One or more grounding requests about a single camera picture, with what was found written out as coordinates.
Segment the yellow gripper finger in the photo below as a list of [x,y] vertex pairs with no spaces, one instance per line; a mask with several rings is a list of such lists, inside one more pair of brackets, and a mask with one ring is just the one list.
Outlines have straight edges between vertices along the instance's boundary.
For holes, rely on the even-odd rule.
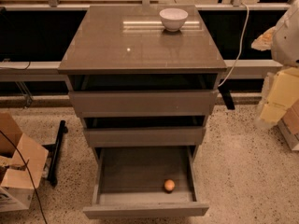
[[275,30],[275,27],[271,27],[266,30],[251,43],[251,47],[259,51],[270,50],[272,45],[272,37]]

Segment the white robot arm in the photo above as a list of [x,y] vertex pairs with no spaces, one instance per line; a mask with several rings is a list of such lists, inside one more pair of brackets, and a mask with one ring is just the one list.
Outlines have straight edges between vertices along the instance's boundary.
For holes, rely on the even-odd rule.
[[272,59],[285,66],[299,66],[299,0],[295,0],[274,27],[258,36],[251,47],[270,50]]

